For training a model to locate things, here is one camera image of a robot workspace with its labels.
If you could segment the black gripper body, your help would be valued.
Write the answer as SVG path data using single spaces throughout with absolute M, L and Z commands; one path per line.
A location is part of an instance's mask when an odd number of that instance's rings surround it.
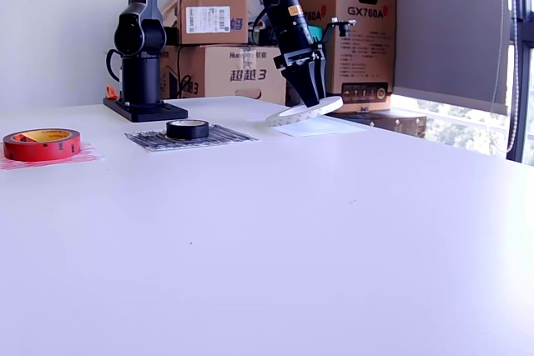
M 311 45 L 307 48 L 283 53 L 274 58 L 275 66 L 281 71 L 285 79 L 293 79 L 297 72 L 311 68 L 310 75 L 320 77 L 325 70 L 325 55 L 323 43 L 312 37 Z

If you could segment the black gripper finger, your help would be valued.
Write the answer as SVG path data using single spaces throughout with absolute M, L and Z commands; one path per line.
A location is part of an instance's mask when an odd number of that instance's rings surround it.
M 326 97 L 325 66 L 326 66 L 326 61 L 324 58 L 315 60 L 315 66 L 314 66 L 315 88 L 316 88 L 317 98 L 319 100 Z
M 293 64 L 282 70 L 282 76 L 294 87 L 307 108 L 320 103 L 315 81 L 315 61 Z

